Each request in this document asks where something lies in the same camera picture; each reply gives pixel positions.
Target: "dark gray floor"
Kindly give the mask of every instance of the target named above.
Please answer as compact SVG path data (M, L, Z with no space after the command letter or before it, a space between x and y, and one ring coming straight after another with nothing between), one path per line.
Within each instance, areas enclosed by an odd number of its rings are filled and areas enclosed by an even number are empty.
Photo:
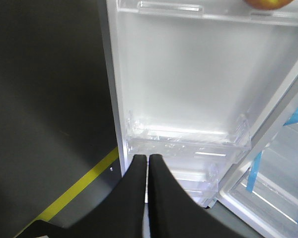
M0 0L0 238L14 236L115 146L96 1ZM112 169L51 222L68 227L94 208L120 178L119 161ZM212 212L257 237L220 205Z

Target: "open refrigerator door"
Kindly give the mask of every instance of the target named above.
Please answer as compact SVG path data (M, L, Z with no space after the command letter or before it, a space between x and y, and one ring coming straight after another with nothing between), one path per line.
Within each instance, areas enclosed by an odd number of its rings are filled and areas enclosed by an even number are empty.
M122 173L134 154L162 154L210 206L248 170L265 146L254 147L259 131L296 90L298 0L272 11L242 0L107 0L107 9Z
M298 118L292 120L297 106L298 78L253 138L253 149L221 181L217 194L222 204L267 238L298 238Z

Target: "door shelf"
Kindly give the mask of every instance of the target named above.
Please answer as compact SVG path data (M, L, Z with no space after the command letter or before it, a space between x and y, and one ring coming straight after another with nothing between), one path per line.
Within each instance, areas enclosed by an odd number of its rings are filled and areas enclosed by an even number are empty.
M277 10L257 10L243 0L119 0L117 9L140 14L298 26L298 0Z
M200 205L218 192L224 168L239 162L251 148L245 116L226 130L208 131L189 128L186 121L153 124L132 117L127 121L129 160L134 154L162 154L179 184ZM203 123L194 128L203 128Z

